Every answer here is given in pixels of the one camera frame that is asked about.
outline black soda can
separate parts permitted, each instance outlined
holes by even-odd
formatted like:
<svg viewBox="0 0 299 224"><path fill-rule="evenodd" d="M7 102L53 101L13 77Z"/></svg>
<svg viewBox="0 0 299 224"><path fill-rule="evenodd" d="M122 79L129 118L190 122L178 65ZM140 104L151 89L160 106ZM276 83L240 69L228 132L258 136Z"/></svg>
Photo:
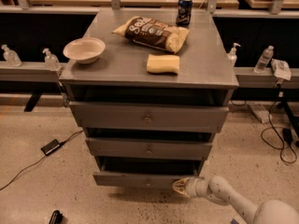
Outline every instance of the black soda can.
<svg viewBox="0 0 299 224"><path fill-rule="evenodd" d="M177 25L188 25L191 19L192 0L178 0Z"/></svg>

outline bowl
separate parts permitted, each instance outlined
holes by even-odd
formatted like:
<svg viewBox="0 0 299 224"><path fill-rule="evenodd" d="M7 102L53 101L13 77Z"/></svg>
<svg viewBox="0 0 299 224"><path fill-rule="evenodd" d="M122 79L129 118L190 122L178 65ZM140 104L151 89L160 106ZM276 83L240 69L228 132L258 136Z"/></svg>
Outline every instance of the bowl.
<svg viewBox="0 0 299 224"><path fill-rule="evenodd" d="M93 63L105 49L105 43L94 37L71 41L64 47L64 56L78 63Z"/></svg>

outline bottle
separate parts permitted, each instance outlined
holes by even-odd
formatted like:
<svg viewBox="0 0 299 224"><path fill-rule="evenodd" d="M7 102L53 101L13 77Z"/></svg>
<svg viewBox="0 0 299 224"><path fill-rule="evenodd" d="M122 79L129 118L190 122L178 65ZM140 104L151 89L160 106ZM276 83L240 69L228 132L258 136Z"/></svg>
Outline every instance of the bottle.
<svg viewBox="0 0 299 224"><path fill-rule="evenodd" d="M9 65L12 65L12 66L20 66L21 65L20 57L18 56L16 51L9 49L6 44L2 45L1 49L4 50L3 57Z"/></svg>
<svg viewBox="0 0 299 224"><path fill-rule="evenodd" d="M234 46L231 48L231 51L229 53L227 53L227 57L228 59L231 60L231 63L232 63L232 67L235 66L235 62L236 62L236 55L235 55L235 52L236 52L236 46L239 46L241 47L241 45L237 44L237 43L234 43Z"/></svg>
<svg viewBox="0 0 299 224"><path fill-rule="evenodd" d="M265 67L269 64L270 60L272 59L274 53L273 49L273 46L269 46L267 49L263 51L259 61L256 63L254 67L255 73L262 73L264 71Z"/></svg>
<svg viewBox="0 0 299 224"><path fill-rule="evenodd" d="M45 63L46 68L48 68L50 71L59 71L62 67L59 64L57 56L50 53L49 49L44 49L43 53L46 53L45 56Z"/></svg>

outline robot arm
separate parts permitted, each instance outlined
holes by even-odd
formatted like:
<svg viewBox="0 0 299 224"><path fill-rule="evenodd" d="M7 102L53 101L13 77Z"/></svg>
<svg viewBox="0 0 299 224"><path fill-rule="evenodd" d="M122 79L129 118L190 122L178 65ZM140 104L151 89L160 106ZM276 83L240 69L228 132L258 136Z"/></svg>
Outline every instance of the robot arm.
<svg viewBox="0 0 299 224"><path fill-rule="evenodd" d="M299 223L299 214L291 206L272 200L258 207L221 176L214 176L209 181L201 177L183 178L173 184L173 189L191 198L204 197L216 204L230 204L248 224Z"/></svg>

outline concrete floor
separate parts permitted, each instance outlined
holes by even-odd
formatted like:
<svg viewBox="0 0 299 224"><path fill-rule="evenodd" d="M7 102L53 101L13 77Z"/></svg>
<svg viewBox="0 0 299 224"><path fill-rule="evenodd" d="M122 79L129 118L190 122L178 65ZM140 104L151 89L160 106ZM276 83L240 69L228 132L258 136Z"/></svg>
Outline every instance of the concrete floor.
<svg viewBox="0 0 299 224"><path fill-rule="evenodd" d="M80 130L69 108L41 100L33 112L24 113L19 98L0 105L0 187L41 159L40 148L49 141L64 141ZM261 139L269 124L260 123L246 105L231 108L201 176L222 175L257 205L278 199L299 210L299 161L284 164L279 151ZM273 121L287 125L280 113ZM274 132L266 137L280 146ZM286 151L285 158L291 157ZM92 172L97 170L81 134L0 191L0 223L49 223L56 209L68 224L215 224L231 223L233 218L245 223L231 206L189 199L172 190L96 186Z"/></svg>

